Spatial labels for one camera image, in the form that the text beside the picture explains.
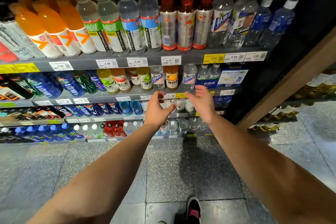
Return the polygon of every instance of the hand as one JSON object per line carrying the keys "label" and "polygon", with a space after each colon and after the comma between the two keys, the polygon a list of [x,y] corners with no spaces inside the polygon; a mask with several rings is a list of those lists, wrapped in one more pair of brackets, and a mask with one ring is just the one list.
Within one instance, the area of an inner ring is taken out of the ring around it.
{"label": "hand", "polygon": [[163,109],[160,105],[160,100],[165,94],[166,93],[163,91],[154,92],[147,106],[145,124],[153,124],[155,127],[157,127],[157,129],[159,129],[161,125],[165,124],[171,112],[174,111],[177,104],[172,104],[165,109]]}
{"label": "hand", "polygon": [[202,120],[206,124],[209,124],[212,122],[213,117],[217,115],[212,100],[212,94],[203,85],[196,85],[195,89],[195,95],[189,93],[188,91],[186,91],[184,94],[194,104],[194,107],[201,116]]}

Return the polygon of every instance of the bottle with red cap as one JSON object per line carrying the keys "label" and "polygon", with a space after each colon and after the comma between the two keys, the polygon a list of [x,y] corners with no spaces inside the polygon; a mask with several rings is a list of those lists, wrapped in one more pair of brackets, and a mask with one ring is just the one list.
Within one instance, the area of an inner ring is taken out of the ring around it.
{"label": "bottle with red cap", "polygon": [[174,0],[161,0],[160,22],[162,48],[166,51],[176,49],[176,18],[177,10]]}
{"label": "bottle with red cap", "polygon": [[207,44],[208,31],[213,16],[212,0],[201,0],[196,9],[195,35],[192,46],[195,49],[204,49]]}
{"label": "bottle with red cap", "polygon": [[177,48],[180,51],[190,50],[193,46],[195,14],[194,0],[181,0],[182,6],[177,12]]}

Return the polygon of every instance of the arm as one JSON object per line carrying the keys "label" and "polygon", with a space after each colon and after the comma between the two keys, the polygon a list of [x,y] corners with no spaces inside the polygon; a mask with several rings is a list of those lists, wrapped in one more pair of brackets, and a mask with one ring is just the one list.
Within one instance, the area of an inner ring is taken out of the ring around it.
{"label": "arm", "polygon": [[280,223],[336,223],[336,194],[291,159],[216,114],[204,86],[186,92],[249,189]]}
{"label": "arm", "polygon": [[176,107],[161,107],[159,98],[164,94],[153,94],[141,128],[79,172],[28,224],[110,223],[137,174],[149,141]]}

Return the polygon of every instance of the shoe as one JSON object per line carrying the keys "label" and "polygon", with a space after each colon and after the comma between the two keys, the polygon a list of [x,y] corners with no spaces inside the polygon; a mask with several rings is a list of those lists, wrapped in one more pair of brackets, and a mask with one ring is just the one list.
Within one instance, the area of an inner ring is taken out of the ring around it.
{"label": "shoe", "polygon": [[187,223],[192,219],[193,223],[201,224],[201,205],[197,197],[190,197],[187,208]]}

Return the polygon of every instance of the floor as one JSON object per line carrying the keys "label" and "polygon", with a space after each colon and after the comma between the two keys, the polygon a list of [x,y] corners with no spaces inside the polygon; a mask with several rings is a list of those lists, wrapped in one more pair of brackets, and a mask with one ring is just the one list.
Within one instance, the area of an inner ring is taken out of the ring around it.
{"label": "floor", "polygon": [[[271,147],[336,191],[336,105],[315,103],[282,124]],[[0,223],[25,223],[111,143],[0,145]],[[276,223],[252,195],[214,137],[152,140],[111,223],[181,223],[189,196],[203,223]]]}

